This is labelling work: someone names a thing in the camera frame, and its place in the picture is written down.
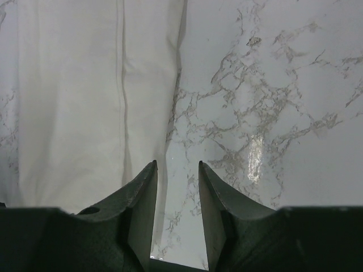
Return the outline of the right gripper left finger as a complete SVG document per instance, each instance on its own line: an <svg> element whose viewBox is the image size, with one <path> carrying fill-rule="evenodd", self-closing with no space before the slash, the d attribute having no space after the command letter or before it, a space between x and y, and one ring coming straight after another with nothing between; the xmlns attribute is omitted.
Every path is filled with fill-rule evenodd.
<svg viewBox="0 0 363 272"><path fill-rule="evenodd" d="M78 214L1 208L2 271L148 271L157 163Z"/></svg>

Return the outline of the white t shirt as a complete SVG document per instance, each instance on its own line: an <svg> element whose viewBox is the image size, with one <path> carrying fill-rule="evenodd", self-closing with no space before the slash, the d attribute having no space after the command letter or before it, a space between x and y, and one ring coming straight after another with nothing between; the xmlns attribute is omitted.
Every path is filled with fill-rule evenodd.
<svg viewBox="0 0 363 272"><path fill-rule="evenodd" d="M1 202L78 213L158 163L185 1L1 2Z"/></svg>

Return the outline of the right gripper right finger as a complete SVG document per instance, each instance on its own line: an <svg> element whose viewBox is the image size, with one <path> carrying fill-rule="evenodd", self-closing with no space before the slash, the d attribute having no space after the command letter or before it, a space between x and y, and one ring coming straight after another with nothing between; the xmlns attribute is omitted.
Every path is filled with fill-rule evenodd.
<svg viewBox="0 0 363 272"><path fill-rule="evenodd" d="M361 271L362 207L270 209L199 163L210 271Z"/></svg>

